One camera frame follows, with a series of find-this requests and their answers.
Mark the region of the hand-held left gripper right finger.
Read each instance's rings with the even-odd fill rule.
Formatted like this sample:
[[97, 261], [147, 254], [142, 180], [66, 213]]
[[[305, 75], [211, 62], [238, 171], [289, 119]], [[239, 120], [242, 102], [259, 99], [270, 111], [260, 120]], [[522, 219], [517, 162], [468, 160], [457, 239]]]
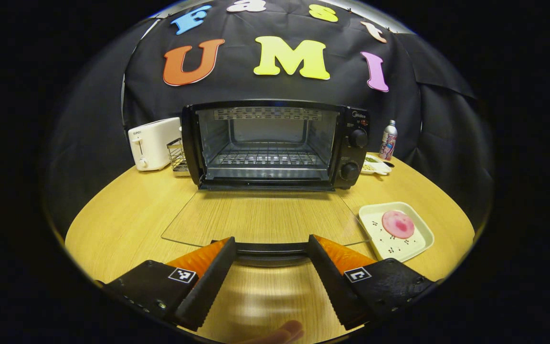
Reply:
[[307, 254], [340, 324], [347, 330], [383, 322], [440, 284], [397, 259], [376, 261], [316, 235], [308, 238]]

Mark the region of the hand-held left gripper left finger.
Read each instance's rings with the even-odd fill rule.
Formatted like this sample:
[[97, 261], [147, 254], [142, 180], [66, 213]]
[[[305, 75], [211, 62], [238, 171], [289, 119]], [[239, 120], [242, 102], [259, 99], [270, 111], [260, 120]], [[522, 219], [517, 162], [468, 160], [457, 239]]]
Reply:
[[162, 322], [196, 331], [235, 258], [235, 238], [228, 237], [167, 264], [146, 260], [101, 289]]

